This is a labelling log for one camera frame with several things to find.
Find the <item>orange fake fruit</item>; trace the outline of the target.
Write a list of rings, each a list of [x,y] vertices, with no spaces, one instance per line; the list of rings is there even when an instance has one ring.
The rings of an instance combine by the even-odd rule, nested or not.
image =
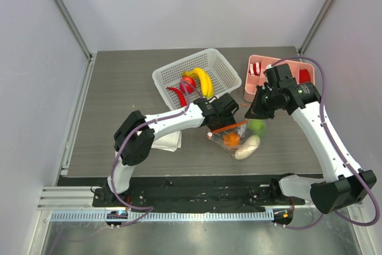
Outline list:
[[[226,146],[237,146],[241,142],[241,137],[238,133],[231,132],[223,135],[223,143]]]

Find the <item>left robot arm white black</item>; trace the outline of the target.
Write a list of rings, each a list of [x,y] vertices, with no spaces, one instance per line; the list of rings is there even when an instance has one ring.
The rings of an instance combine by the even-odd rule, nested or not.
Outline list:
[[[126,202],[135,166],[146,160],[154,141],[190,128],[206,126],[215,131],[233,125],[238,110],[238,103],[225,93],[212,100],[198,98],[165,113],[143,115],[139,110],[130,113],[113,136],[115,160],[107,178],[106,199],[115,207]]]

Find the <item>clear zip bag orange seal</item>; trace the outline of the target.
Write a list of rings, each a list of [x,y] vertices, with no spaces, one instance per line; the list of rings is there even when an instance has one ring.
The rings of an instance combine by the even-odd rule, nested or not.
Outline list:
[[[266,133],[266,123],[260,119],[236,121],[234,111],[207,121],[207,138],[218,144],[232,158],[241,161],[250,157],[260,146]]]

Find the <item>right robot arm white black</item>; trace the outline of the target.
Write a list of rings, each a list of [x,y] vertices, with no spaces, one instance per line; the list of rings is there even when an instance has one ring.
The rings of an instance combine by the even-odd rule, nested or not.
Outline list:
[[[376,175],[348,154],[315,85],[298,84],[286,63],[268,66],[264,75],[267,81],[257,88],[245,118],[272,119],[276,110],[287,111],[306,135],[323,174],[321,180],[287,175],[270,188],[270,199],[283,204],[294,196],[311,201],[323,214],[361,202],[376,184]]]

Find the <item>yellow fake banana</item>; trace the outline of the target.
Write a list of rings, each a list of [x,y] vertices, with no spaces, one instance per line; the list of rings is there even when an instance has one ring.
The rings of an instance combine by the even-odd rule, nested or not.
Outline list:
[[[184,71],[181,75],[183,78],[189,77],[192,79],[198,79],[201,86],[201,92],[206,98],[211,98],[214,95],[212,80],[209,74],[207,74],[203,69],[196,67],[192,71]]]

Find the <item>red fake chili pepper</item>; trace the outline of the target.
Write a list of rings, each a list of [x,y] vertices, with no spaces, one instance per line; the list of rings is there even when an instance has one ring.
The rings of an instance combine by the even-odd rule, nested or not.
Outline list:
[[[172,91],[177,95],[181,107],[185,107],[187,105],[187,101],[179,89],[174,87],[167,87],[167,90]]]

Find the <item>red fake apple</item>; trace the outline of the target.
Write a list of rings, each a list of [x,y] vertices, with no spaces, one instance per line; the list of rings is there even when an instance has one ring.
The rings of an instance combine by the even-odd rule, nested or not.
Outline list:
[[[192,94],[196,90],[196,82],[192,77],[185,76],[181,79],[179,87],[183,94]]]

